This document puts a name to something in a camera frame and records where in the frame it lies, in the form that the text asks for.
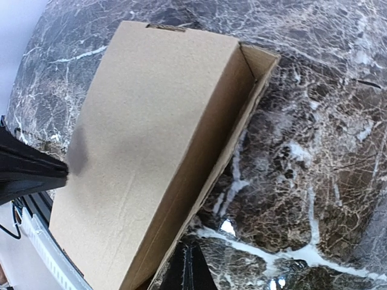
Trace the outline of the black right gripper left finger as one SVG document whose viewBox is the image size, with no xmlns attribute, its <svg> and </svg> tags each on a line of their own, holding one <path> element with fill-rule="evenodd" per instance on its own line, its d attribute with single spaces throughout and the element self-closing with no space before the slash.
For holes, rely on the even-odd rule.
<svg viewBox="0 0 387 290">
<path fill-rule="evenodd" d="M 190 289 L 190 246 L 179 242 L 172 255 L 160 289 Z"/>
</svg>

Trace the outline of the brown cardboard paper box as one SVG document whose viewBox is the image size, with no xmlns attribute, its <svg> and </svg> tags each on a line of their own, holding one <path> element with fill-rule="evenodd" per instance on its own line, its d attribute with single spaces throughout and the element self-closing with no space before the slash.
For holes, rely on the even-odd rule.
<svg viewBox="0 0 387 290">
<path fill-rule="evenodd" d="M 119 25 L 73 130 L 49 226 L 92 289 L 136 289 L 163 264 L 278 61 L 232 36 Z"/>
</svg>

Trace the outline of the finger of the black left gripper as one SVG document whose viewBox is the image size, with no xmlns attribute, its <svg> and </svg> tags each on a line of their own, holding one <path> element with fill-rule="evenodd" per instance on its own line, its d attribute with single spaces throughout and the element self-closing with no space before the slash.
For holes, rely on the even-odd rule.
<svg viewBox="0 0 387 290">
<path fill-rule="evenodd" d="M 68 166 L 17 139 L 1 116 L 1 172 L 67 177 Z"/>
<path fill-rule="evenodd" d="M 67 176 L 49 177 L 17 173 L 1 174 L 1 205 L 32 193 L 64 187 Z"/>
</svg>

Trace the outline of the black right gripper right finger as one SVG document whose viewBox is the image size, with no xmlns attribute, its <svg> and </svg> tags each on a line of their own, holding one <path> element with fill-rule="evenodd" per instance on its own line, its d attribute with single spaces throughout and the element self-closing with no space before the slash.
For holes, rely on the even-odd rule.
<svg viewBox="0 0 387 290">
<path fill-rule="evenodd" d="M 192 243 L 189 253 L 189 289 L 217 290 L 200 246 Z"/>
</svg>

